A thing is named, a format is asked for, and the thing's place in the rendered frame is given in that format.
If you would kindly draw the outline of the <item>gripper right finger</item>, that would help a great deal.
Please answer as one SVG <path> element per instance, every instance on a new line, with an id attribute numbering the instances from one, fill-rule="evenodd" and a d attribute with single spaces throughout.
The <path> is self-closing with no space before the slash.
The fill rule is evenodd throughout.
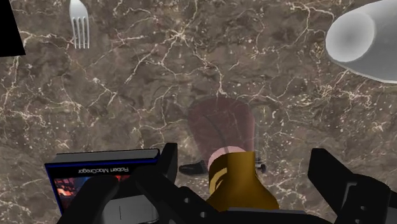
<path id="1" fill-rule="evenodd" d="M 337 215 L 334 224 L 397 224 L 397 192 L 353 173 L 326 149 L 312 149 L 307 175 Z"/>

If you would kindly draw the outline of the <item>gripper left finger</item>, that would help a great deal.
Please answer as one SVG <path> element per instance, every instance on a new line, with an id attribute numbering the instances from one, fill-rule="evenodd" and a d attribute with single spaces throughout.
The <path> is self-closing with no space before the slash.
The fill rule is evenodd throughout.
<path id="1" fill-rule="evenodd" d="M 228 212 L 219 212 L 188 187 L 177 187 L 167 176 L 178 160 L 178 145 L 167 143 L 159 163 L 137 168 L 131 177 L 119 183 L 114 176 L 89 179 L 78 192 L 58 224 L 97 224 L 105 205 L 123 186 L 136 187 L 159 213 L 158 224 L 220 224 Z"/>

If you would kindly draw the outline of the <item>small black flat object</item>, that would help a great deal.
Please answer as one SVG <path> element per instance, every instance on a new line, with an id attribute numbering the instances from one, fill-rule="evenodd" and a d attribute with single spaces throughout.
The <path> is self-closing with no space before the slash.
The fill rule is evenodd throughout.
<path id="1" fill-rule="evenodd" d="M 203 175 L 208 173 L 207 166 L 203 160 L 194 164 L 185 164 L 179 166 L 179 172 L 187 176 Z"/>

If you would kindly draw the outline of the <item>book with blue border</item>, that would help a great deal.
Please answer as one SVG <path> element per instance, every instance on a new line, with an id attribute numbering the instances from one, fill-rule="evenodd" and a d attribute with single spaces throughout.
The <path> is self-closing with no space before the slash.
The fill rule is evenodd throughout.
<path id="1" fill-rule="evenodd" d="M 63 213 L 89 178 L 113 175 L 123 181 L 136 167 L 155 165 L 159 156 L 160 150 L 156 148 L 58 153 L 45 164 L 45 169 L 59 210 Z"/>

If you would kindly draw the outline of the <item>dark red bottle gold neck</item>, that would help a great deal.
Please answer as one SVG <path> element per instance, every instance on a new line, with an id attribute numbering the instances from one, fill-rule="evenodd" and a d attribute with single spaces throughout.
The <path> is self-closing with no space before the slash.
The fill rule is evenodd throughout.
<path id="1" fill-rule="evenodd" d="M 251 108 L 236 99 L 206 98 L 188 110 L 188 127 L 208 169 L 207 203 L 218 211 L 279 208 L 256 173 L 254 125 Z"/>

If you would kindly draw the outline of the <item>silver fork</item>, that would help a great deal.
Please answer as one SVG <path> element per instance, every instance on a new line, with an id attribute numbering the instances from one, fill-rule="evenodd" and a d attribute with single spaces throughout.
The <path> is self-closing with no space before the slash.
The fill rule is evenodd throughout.
<path id="1" fill-rule="evenodd" d="M 88 11 L 80 0 L 70 0 L 69 16 L 75 49 L 90 48 L 90 26 Z"/>

